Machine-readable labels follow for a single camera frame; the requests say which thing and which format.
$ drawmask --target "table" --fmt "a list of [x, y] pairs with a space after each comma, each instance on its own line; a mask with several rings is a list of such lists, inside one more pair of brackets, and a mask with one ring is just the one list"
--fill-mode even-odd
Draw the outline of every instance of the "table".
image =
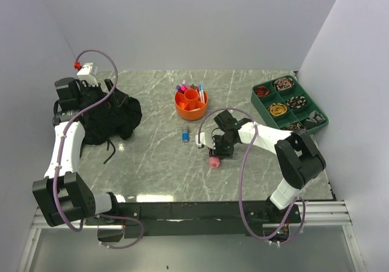
[[[123, 71], [118, 88], [138, 99], [143, 118], [131, 138], [112, 138], [116, 154], [107, 164], [112, 148], [106, 144], [85, 146], [80, 161], [80, 175], [93, 193], [113, 192], [120, 202], [218, 201], [238, 199], [238, 177], [247, 145], [235, 146], [234, 158], [223, 160], [218, 169], [208, 162], [206, 148], [194, 143], [200, 121], [185, 121], [176, 113], [174, 94], [182, 80], [204, 82], [209, 95], [208, 111], [220, 107], [237, 107], [248, 111], [264, 123], [250, 102], [253, 85], [272, 80], [291, 71], [268, 70], [168, 70]], [[99, 82], [113, 77], [99, 72]], [[232, 115], [238, 120], [240, 113]], [[204, 131], [216, 127], [213, 117]], [[189, 126], [190, 141], [183, 143], [182, 126]], [[275, 190], [282, 174], [275, 155], [253, 148], [244, 173], [244, 199], [265, 200]], [[303, 192], [305, 199], [332, 199], [325, 171]]]

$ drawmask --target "red connector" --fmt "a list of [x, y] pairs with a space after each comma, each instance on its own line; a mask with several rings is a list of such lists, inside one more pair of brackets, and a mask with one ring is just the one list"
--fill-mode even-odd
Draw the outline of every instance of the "red connector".
[[79, 61], [75, 61], [75, 62], [74, 62], [74, 68], [75, 68], [76, 70], [81, 70], [81, 64], [80, 64]]

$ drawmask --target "purple marker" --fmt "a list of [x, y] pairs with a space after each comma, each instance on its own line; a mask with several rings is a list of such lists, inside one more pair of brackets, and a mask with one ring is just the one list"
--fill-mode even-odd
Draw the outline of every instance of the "purple marker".
[[180, 92], [181, 94], [184, 93], [184, 91], [181, 90], [181, 86], [180, 86], [180, 85], [177, 85], [177, 86], [176, 86], [176, 89], [177, 89], [177, 91]]
[[189, 83], [188, 83], [186, 80], [183, 80], [183, 81], [182, 81], [182, 85], [183, 85], [185, 88], [190, 89]]

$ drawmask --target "pink object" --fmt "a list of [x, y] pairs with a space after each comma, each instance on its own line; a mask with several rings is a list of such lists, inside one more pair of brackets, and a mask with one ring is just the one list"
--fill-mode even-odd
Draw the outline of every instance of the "pink object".
[[220, 159], [216, 157], [209, 157], [209, 164], [211, 165], [211, 168], [216, 169], [220, 166]]

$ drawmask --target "wall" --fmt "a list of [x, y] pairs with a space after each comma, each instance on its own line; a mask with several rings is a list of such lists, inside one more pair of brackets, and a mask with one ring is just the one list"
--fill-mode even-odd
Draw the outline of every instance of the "wall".
[[299, 79], [329, 117], [318, 135], [369, 271], [388, 271], [389, 0], [337, 0]]
[[74, 57], [43, 0], [0, 0], [0, 32], [0, 263], [15, 271], [51, 158], [53, 82]]
[[335, 0], [45, 2], [73, 52], [121, 69], [298, 70]]

